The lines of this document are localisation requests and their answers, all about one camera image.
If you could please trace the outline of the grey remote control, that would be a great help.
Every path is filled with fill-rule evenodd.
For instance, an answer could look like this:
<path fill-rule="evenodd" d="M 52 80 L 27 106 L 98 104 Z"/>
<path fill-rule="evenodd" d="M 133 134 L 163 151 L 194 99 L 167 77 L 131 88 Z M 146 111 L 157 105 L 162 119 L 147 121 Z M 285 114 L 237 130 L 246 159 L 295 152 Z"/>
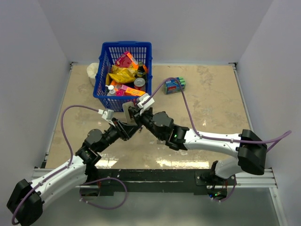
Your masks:
<path fill-rule="evenodd" d="M 123 111 L 126 118 L 126 123 L 129 125 L 137 125 L 134 119 L 138 108 L 134 105 L 133 102 L 126 102 L 122 104 Z"/>

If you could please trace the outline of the grey battery cover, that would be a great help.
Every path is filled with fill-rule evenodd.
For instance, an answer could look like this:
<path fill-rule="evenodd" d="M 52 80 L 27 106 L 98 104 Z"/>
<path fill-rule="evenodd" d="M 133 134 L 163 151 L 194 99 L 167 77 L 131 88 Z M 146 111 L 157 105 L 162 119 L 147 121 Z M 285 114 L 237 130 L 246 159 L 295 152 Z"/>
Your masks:
<path fill-rule="evenodd" d="M 158 144 L 158 145 L 165 145 L 166 142 L 165 142 L 165 141 L 161 141 L 161 140 L 157 140 L 157 144 Z"/>

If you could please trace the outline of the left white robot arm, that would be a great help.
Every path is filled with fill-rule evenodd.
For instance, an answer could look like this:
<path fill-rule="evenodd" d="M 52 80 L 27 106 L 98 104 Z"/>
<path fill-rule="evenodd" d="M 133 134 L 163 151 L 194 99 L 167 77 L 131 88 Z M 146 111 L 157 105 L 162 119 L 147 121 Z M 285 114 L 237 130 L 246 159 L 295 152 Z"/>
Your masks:
<path fill-rule="evenodd" d="M 97 181 L 95 165 L 101 159 L 100 153 L 116 140 L 129 140 L 140 127 L 113 119 L 109 129 L 89 131 L 82 147 L 71 158 L 47 173 L 28 182 L 19 181 L 7 202 L 13 214 L 12 224 L 30 226 L 42 215 L 44 208 L 72 188 Z"/>

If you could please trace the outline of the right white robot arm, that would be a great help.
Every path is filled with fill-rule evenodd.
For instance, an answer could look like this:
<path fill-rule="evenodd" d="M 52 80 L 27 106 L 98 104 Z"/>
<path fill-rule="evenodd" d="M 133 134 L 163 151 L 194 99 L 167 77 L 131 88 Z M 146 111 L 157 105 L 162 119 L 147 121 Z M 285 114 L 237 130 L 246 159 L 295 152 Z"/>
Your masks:
<path fill-rule="evenodd" d="M 228 155 L 229 158 L 212 165 L 209 178 L 215 185 L 242 171 L 264 174 L 267 145 L 251 130 L 244 129 L 240 134 L 201 133 L 176 125 L 166 112 L 153 113 L 151 108 L 142 111 L 138 107 L 130 107 L 128 112 L 137 125 L 144 126 L 173 150 L 206 150 Z"/>

